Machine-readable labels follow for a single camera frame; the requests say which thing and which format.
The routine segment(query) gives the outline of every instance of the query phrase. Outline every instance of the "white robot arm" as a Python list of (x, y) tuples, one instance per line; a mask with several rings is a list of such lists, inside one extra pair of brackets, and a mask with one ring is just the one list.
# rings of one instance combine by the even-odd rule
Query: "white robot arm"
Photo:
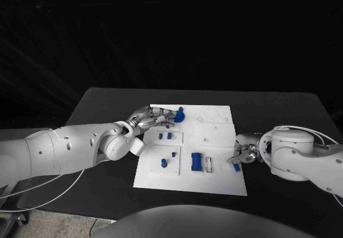
[(75, 173), (102, 161), (121, 159), (128, 151), (140, 155), (146, 144), (135, 135), (151, 126), (173, 126), (176, 114), (143, 107), (127, 121), (65, 126), (0, 142), (0, 188), (36, 176)]
[(326, 192), (343, 197), (343, 145), (317, 145), (310, 133), (288, 127), (278, 126), (265, 134), (238, 135), (241, 155), (229, 161), (251, 163), (258, 159), (274, 175), (291, 181), (310, 180)]

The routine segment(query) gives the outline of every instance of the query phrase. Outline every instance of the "black table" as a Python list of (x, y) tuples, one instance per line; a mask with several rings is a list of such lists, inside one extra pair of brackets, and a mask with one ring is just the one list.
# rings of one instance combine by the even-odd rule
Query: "black table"
[[(311, 128), (343, 142), (321, 102), (308, 93), (91, 88), (66, 125), (125, 120), (135, 109), (150, 104), (229, 105), (236, 134), (267, 132), (288, 124)], [(157, 206), (209, 205), (259, 215), (318, 237), (340, 234), (343, 208), (333, 195), (310, 181), (291, 182), (274, 176), (267, 164), (242, 164), (248, 190), (244, 197), (134, 188), (137, 162), (138, 157), (128, 153), (121, 160), (86, 169), (69, 192), (42, 209), (117, 220)], [(78, 175), (65, 175), (27, 192), (19, 206), (33, 207), (49, 201)], [(32, 185), (46, 179), (33, 178)]]

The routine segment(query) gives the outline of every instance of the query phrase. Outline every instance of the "small blue piece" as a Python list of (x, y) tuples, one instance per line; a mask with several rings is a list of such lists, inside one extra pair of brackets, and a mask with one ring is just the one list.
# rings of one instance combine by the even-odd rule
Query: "small blue piece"
[(179, 111), (176, 111), (174, 122), (182, 122), (184, 120), (183, 108), (179, 107)]
[(236, 171), (236, 172), (241, 171), (238, 164), (233, 164), (233, 167), (235, 167), (235, 171)]
[(202, 154), (192, 153), (192, 170), (202, 171)]
[(163, 168), (166, 168), (166, 167), (167, 167), (167, 161), (166, 161), (166, 159), (161, 160), (161, 163), (163, 163), (163, 164), (161, 164)]

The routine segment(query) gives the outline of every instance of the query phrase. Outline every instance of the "robotic hand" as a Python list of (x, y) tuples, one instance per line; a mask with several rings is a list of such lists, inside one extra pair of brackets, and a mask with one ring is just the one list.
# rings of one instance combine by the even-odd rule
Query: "robotic hand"
[(146, 144), (135, 135), (153, 126), (173, 126), (179, 114), (143, 107), (127, 121), (65, 126), (0, 142), (0, 188), (36, 176), (75, 173), (121, 159), (128, 151), (138, 156)]
[(265, 134), (236, 136), (235, 156), (229, 163), (265, 162), (271, 173), (291, 181), (310, 180), (316, 186), (343, 197), (343, 145), (314, 144), (321, 133), (295, 126), (277, 126)]

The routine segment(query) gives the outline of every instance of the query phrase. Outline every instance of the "floor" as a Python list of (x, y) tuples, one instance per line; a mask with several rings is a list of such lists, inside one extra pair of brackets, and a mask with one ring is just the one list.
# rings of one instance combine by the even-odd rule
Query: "floor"
[(13, 233), (7, 238), (86, 238), (112, 222), (91, 217), (32, 210), (27, 224), (13, 227)]

